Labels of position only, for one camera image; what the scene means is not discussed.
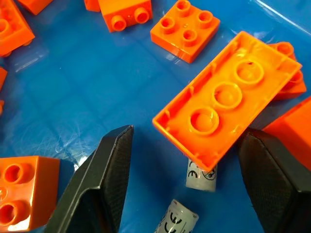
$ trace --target lego stud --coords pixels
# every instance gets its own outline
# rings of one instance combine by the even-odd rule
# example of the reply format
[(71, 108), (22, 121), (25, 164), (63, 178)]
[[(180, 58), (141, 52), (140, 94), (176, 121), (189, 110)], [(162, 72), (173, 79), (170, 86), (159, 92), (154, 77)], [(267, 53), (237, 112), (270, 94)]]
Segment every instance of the lego stud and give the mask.
[(213, 14), (209, 11), (202, 11), (198, 14), (199, 27), (202, 29), (208, 28), (212, 22)]
[(231, 110), (241, 103), (242, 91), (235, 83), (223, 82), (215, 87), (212, 101), (217, 109)]
[(170, 34), (175, 31), (175, 20), (172, 17), (163, 17), (161, 19), (161, 29), (164, 34)]
[(12, 164), (4, 170), (4, 180), (11, 184), (21, 184), (32, 178), (29, 164)]
[(291, 56), (294, 53), (293, 46), (288, 42), (279, 42), (276, 45), (276, 50), (286, 56)]
[(144, 7), (137, 8), (134, 12), (137, 23), (145, 23), (149, 20), (149, 13)]
[(288, 90), (293, 86), (297, 85), (298, 83), (301, 83), (302, 81), (303, 81), (303, 73), (301, 72), (301, 70), (299, 70), (297, 73), (295, 73), (292, 79), (283, 87), (282, 90)]
[(0, 226), (16, 225), (28, 216), (29, 208), (20, 200), (0, 206)]
[(186, 47), (191, 47), (196, 44), (198, 33), (195, 30), (187, 29), (183, 32), (182, 41)]
[(0, 19), (0, 38), (5, 38), (12, 33), (12, 28), (7, 20)]
[(236, 65), (235, 76), (236, 79), (243, 86), (254, 86), (258, 84), (264, 75), (262, 66), (255, 61), (243, 60)]
[(177, 13), (180, 17), (186, 17), (190, 13), (191, 4), (187, 0), (179, 0), (176, 4)]
[(115, 31), (123, 31), (126, 28), (126, 22), (122, 16), (113, 16), (111, 19), (111, 25)]
[(198, 219), (196, 213), (173, 200), (155, 233), (190, 233)]
[(219, 116), (211, 107), (196, 109), (189, 117), (190, 131), (207, 136), (219, 126)]

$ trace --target upside-down lego brick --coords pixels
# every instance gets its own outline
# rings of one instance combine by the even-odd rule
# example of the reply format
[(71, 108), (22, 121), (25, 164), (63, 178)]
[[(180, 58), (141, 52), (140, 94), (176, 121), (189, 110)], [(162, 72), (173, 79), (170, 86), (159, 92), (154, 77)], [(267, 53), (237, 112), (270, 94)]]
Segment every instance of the upside-down lego brick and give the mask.
[[(269, 46), (296, 61), (294, 48), (289, 42), (279, 42), (276, 44), (270, 44)], [(301, 72), (301, 70), (299, 70), (297, 73), (295, 73), (293, 78), (282, 88), (282, 90), (280, 90), (280, 92), (275, 96), (274, 100), (287, 100), (297, 98), (306, 91), (307, 87), (303, 79), (303, 73)]]
[(100, 12), (98, 0), (84, 0), (84, 4), (88, 11)]
[(211, 171), (300, 68), (240, 32), (153, 124), (201, 169)]
[(4, 81), (5, 81), (7, 74), (8, 74), (8, 72), (4, 68), (0, 67), (0, 91), (2, 89), (2, 86), (4, 84)]
[(18, 0), (28, 11), (34, 15), (38, 15), (53, 0)]
[(311, 97), (263, 130), (277, 137), (296, 159), (311, 170)]

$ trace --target lego brick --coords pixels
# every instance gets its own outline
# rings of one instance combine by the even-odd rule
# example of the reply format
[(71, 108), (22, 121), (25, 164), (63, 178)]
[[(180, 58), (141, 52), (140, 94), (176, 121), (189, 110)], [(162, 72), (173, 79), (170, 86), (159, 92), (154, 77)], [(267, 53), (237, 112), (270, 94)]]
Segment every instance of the lego brick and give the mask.
[(0, 232), (45, 225), (57, 197), (60, 161), (29, 156), (0, 159)]
[(110, 32), (142, 24), (152, 19), (151, 0), (99, 0), (100, 9)]
[(28, 11), (34, 15), (39, 14), (53, 0), (18, 0)]
[(88, 11), (100, 12), (98, 0), (84, 0), (84, 4)]
[(291, 45), (291, 43), (282, 41), (275, 44), (269, 44), (269, 46), (296, 61), (294, 47)]
[(0, 91), (1, 91), (2, 86), (4, 84), (7, 73), (8, 72), (4, 68), (0, 67)]
[(0, 56), (28, 45), (34, 39), (30, 27), (13, 0), (0, 0)]
[(240, 32), (153, 124), (201, 169), (211, 171), (300, 68)]
[[(276, 44), (270, 44), (269, 46), (296, 61), (294, 48), (289, 42), (279, 42)], [(303, 80), (303, 73), (301, 72), (301, 70), (299, 70), (276, 95), (274, 100), (287, 100), (297, 98), (305, 92), (307, 92), (307, 87)]]
[(216, 34), (220, 20), (187, 0), (179, 0), (152, 28), (151, 40), (180, 59), (192, 63)]
[(277, 137), (296, 159), (311, 170), (311, 97), (302, 101), (263, 130)]

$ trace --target blue surface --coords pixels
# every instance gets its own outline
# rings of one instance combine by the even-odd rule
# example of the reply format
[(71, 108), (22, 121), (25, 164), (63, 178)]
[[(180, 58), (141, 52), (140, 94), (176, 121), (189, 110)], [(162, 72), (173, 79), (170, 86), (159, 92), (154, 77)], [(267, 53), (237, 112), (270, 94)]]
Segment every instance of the blue surface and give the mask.
[[(0, 119), (1, 157), (63, 159), (60, 197), (104, 134), (134, 124), (121, 233), (153, 232), (172, 199), (200, 216), (195, 233), (263, 233), (235, 149), (219, 163), (216, 193), (188, 189), (187, 158), (151, 120), (241, 30), (267, 43), (291, 42), (310, 88), (311, 2), (191, 2), (221, 20), (193, 64), (150, 41), (150, 29), (174, 0), (154, 0), (154, 19), (121, 33), (109, 33), (101, 14), (87, 12), (82, 0), (54, 0), (35, 17), (23, 10), (36, 38), (4, 60), (9, 75), (0, 94), (6, 103)], [(271, 103), (253, 125), (266, 125), (309, 95)]]

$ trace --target blue tray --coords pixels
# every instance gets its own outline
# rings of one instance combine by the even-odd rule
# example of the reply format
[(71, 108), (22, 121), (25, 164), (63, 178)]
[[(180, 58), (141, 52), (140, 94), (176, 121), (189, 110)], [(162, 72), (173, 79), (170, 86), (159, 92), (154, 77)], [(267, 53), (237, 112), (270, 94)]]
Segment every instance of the blue tray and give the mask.
[[(191, 65), (150, 41), (150, 29), (174, 2), (154, 0), (154, 19), (121, 33), (109, 33), (101, 14), (86, 11), (82, 0), (54, 0), (38, 16), (22, 10), (36, 38), (4, 60), (9, 74), (0, 94), (0, 155), (62, 159), (60, 197), (104, 134), (134, 124), (121, 233), (153, 232), (172, 199), (200, 216), (196, 233), (262, 233), (235, 149), (219, 163), (216, 193), (188, 189), (187, 158), (151, 120), (241, 30), (267, 43), (291, 42), (310, 88), (311, 2), (192, 0), (221, 25)], [(254, 126), (265, 126), (309, 95), (271, 103)]]

